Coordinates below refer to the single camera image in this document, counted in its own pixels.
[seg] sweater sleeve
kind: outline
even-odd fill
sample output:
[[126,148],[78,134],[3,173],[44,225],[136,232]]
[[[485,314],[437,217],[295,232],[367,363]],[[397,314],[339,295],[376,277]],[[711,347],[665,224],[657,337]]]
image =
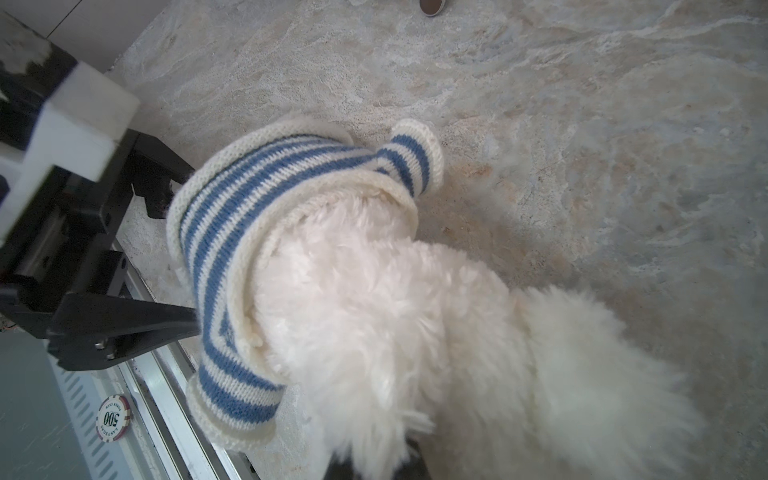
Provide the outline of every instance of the sweater sleeve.
[[414,198],[442,186],[443,165],[440,140],[412,119],[397,122],[389,143],[376,152],[376,170],[400,180]]

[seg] poker chip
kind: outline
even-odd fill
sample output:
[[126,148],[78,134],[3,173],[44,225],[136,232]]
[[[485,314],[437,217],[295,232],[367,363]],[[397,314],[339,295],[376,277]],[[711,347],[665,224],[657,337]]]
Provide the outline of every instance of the poker chip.
[[122,395],[105,399],[96,414],[96,433],[102,442],[114,442],[128,429],[131,423],[131,406]]

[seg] white plush toy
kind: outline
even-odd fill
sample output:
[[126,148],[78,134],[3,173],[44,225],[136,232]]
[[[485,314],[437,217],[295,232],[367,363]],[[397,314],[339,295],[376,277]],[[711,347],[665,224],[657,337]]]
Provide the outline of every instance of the white plush toy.
[[398,123],[376,152],[310,119],[240,139],[180,191],[168,240],[203,327],[190,408],[251,449],[297,382],[328,446],[386,480],[419,440],[435,480],[631,480],[680,470],[702,420],[683,376],[621,338],[583,293],[510,290],[413,240],[437,190],[435,135]]

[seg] gray stone surface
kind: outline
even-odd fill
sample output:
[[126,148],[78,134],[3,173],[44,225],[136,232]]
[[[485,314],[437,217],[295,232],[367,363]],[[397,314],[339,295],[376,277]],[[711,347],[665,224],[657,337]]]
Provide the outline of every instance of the gray stone surface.
[[[513,284],[594,289],[691,373],[710,427],[690,478],[758,479],[767,19],[764,0],[449,0],[435,18],[406,0],[174,1],[111,75],[143,101],[135,126],[195,166],[294,111],[368,145],[431,121],[448,169],[419,236]],[[162,222],[133,208],[121,241],[161,299],[188,301]],[[300,464],[285,478],[316,474]]]

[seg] striped sweater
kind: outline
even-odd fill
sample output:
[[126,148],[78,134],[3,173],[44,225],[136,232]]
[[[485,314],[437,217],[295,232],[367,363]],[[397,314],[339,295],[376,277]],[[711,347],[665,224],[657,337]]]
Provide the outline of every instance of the striped sweater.
[[300,118],[271,124],[225,147],[179,190],[167,221],[170,254],[197,301],[202,348],[187,387],[209,439],[245,451],[268,442],[286,379],[266,363],[253,284],[280,232],[344,187],[383,190],[415,233],[415,197],[442,184],[435,135],[400,121],[376,152],[344,130]]

